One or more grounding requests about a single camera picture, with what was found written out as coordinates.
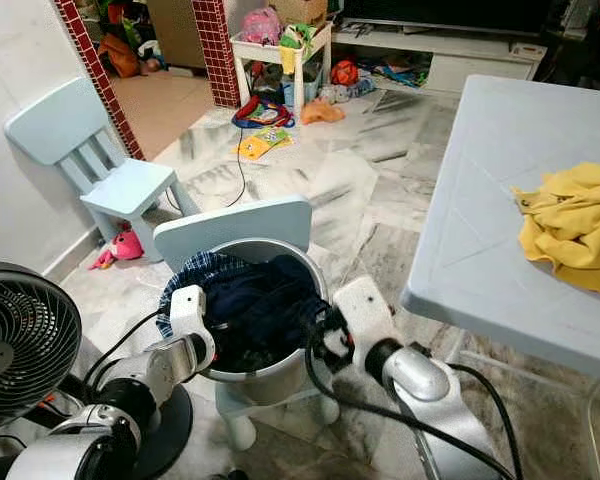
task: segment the pink backpack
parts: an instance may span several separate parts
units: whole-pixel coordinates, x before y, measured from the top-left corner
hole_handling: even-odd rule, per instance
[[[245,42],[277,45],[281,34],[280,19],[271,7],[249,12],[242,21],[242,40]]]

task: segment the chair backrest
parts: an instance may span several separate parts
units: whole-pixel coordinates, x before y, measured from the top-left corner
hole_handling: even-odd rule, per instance
[[[5,134],[36,162],[58,163],[87,193],[124,161],[106,133],[108,124],[91,81],[80,77],[19,112],[6,123]]]
[[[290,195],[165,222],[156,227],[153,238],[165,262],[179,272],[196,253],[241,238],[282,240],[306,252],[310,232],[309,201]]]

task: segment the red brick tile border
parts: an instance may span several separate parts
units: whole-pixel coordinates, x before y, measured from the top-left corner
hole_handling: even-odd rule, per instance
[[[53,1],[127,152],[133,158],[145,160],[73,0]],[[213,100],[221,107],[237,107],[240,93],[224,4],[222,0],[191,0],[191,5],[200,33]]]
[[[191,0],[191,5],[211,81],[213,100],[221,107],[237,107],[240,104],[240,93],[224,4],[222,0]]]
[[[133,158],[145,160],[144,153],[142,153],[140,145],[138,145],[138,141],[131,131],[131,126],[116,99],[116,94],[111,87],[111,82],[109,82],[109,78],[107,78],[107,74],[100,63],[100,59],[98,59],[98,55],[87,35],[87,31],[84,28],[84,22],[80,18],[73,0],[53,1],[69,31],[69,36],[71,37],[71,40],[73,40],[76,50],[82,59],[82,63],[84,63],[84,66],[91,77],[93,86],[107,109],[109,117],[116,127],[127,152]]]

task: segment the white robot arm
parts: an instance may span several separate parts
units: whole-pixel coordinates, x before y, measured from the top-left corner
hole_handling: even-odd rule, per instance
[[[175,334],[117,362],[99,382],[102,387],[95,386],[94,403],[26,448],[7,480],[129,478],[143,436],[160,422],[160,406],[213,360],[215,343],[204,327],[204,312],[200,287],[174,292]]]
[[[462,400],[460,382],[444,363],[398,342],[391,312],[370,277],[347,284],[334,295],[353,339],[353,364],[371,375],[403,415],[442,430],[493,457],[489,435]],[[496,480],[482,461],[421,430],[416,446],[431,480]]]

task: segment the floor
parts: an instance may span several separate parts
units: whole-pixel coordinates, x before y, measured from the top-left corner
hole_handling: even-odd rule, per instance
[[[209,80],[160,70],[111,83],[147,160],[153,160],[213,106]]]
[[[361,274],[371,275],[396,308],[394,323],[405,340],[431,347],[439,358],[449,352],[458,331],[410,314],[399,306],[398,295],[408,276],[457,105],[454,99],[384,91],[354,99],[343,105],[344,120],[295,127],[290,130],[294,145],[274,149],[259,161],[244,161],[246,189],[240,200],[290,193],[309,198],[313,221],[308,253],[322,268],[330,292]],[[231,115],[224,109],[208,111],[155,158],[176,169],[203,211],[227,205],[241,189],[236,157],[230,153],[238,142]],[[154,222],[176,217],[166,201],[151,213]],[[172,275],[164,262],[148,264],[143,259],[88,271],[96,256],[93,252],[62,284],[82,315],[85,341],[75,367],[79,374],[84,374],[97,350],[109,348],[156,308]],[[141,351],[158,339],[155,326],[147,324],[121,353]],[[470,336],[469,349],[581,390],[592,381],[482,337]],[[575,398],[488,365],[464,363],[481,370],[503,396],[527,479],[588,478],[580,404]],[[511,468],[492,402],[478,384],[461,380],[467,404],[485,423],[500,460]],[[351,369],[337,376],[334,388],[389,405],[379,386]],[[347,409],[335,424],[325,427],[316,420],[315,400],[258,414],[255,445],[246,452],[233,452],[215,411],[213,382],[197,376],[186,389],[195,408],[193,433],[182,456],[162,478],[205,479],[234,467],[243,468],[254,480],[425,478],[412,434],[404,427]],[[594,426],[600,445],[600,394],[594,404]]]

